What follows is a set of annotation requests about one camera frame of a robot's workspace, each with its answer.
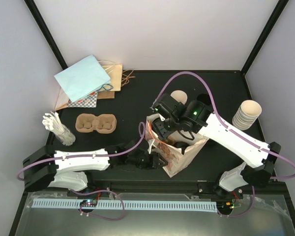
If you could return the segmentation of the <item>cream bear paper bag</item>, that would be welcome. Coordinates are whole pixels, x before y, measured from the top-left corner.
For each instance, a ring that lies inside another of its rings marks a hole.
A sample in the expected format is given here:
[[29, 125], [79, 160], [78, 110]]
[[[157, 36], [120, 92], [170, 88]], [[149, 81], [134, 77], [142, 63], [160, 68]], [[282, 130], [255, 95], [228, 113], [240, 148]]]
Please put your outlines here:
[[167, 161], [163, 169], [169, 177], [173, 177], [188, 167], [205, 146], [208, 138], [195, 135], [195, 139], [191, 141], [182, 137], [178, 132], [174, 132], [165, 141], [161, 141], [160, 136], [152, 130], [151, 126], [157, 118], [159, 115], [146, 117], [145, 139], [149, 145], [148, 151], [159, 153]]

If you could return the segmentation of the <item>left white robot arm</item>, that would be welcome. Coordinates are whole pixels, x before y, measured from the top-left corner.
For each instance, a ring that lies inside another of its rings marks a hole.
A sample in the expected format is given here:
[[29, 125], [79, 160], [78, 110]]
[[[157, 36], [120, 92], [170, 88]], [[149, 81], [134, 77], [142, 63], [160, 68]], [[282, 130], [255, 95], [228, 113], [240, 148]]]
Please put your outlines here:
[[146, 142], [118, 144], [94, 151], [67, 152], [47, 145], [23, 161], [18, 179], [24, 182], [27, 192], [46, 188], [66, 188], [91, 196], [96, 185], [87, 171], [104, 171], [109, 167], [133, 165], [143, 170], [161, 169], [168, 162], [152, 150]]

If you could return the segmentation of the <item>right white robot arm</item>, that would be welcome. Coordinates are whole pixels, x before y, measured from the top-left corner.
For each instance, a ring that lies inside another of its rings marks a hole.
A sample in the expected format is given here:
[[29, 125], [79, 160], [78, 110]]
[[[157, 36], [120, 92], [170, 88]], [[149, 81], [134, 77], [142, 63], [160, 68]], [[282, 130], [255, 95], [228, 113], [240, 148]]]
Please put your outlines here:
[[199, 100], [184, 105], [170, 95], [163, 94], [151, 109], [159, 114], [159, 118], [152, 123], [152, 129], [160, 140], [166, 140], [174, 132], [181, 136], [188, 132], [189, 140], [201, 135], [214, 140], [243, 160], [238, 167], [221, 175], [213, 187], [217, 197], [225, 198], [236, 188], [246, 185], [263, 188], [270, 181], [276, 154], [281, 150], [278, 143], [267, 144], [245, 134], [218, 118], [211, 106]]

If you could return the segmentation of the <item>stack of white cups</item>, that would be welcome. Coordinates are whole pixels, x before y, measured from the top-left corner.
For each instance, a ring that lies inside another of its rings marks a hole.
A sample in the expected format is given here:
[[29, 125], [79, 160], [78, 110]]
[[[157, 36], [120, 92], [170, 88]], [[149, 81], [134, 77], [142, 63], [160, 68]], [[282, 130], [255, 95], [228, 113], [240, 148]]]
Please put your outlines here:
[[232, 124], [239, 130], [247, 130], [261, 113], [262, 108], [259, 103], [253, 100], [245, 100], [241, 103], [236, 114], [233, 116]]

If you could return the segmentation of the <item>checkered paper bag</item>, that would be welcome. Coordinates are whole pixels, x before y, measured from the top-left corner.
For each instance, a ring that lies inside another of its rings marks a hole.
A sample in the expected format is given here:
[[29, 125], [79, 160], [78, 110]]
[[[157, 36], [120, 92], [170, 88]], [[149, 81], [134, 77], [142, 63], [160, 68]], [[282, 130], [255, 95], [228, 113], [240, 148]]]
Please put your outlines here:
[[93, 92], [89, 94], [87, 97], [78, 100], [76, 102], [72, 102], [69, 100], [67, 103], [68, 108], [96, 108], [97, 105], [97, 92]]

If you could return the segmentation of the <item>brown kraft paper bag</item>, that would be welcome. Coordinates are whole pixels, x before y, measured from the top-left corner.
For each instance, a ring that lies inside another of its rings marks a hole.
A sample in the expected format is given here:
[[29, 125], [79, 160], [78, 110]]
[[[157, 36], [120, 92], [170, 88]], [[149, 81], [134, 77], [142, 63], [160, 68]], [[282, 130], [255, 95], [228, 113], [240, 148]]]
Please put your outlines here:
[[[107, 74], [110, 76], [110, 83], [104, 85], [99, 91], [97, 91], [97, 100], [100, 99], [114, 99], [115, 92], [121, 90], [122, 79], [122, 64], [109, 64], [102, 66]], [[68, 96], [60, 89], [58, 99], [55, 105], [55, 111], [68, 108], [69, 102]]]

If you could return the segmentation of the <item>white plastic cutlery bunch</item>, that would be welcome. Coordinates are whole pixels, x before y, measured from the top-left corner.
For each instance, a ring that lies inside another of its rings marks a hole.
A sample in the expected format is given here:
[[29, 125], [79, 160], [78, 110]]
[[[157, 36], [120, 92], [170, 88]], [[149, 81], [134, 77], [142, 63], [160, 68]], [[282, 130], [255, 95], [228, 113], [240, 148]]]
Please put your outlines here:
[[76, 141], [74, 134], [61, 122], [57, 112], [45, 113], [42, 124], [46, 130], [51, 131], [65, 146], [70, 146]]

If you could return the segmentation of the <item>light blue paper bag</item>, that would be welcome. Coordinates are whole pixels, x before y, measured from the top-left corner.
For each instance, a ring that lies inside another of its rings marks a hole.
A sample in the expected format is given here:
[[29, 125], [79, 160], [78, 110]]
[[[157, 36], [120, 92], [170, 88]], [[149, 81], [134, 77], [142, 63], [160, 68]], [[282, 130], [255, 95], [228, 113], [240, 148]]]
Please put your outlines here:
[[85, 57], [56, 74], [54, 78], [72, 102], [86, 97], [110, 82], [110, 76], [94, 55]]

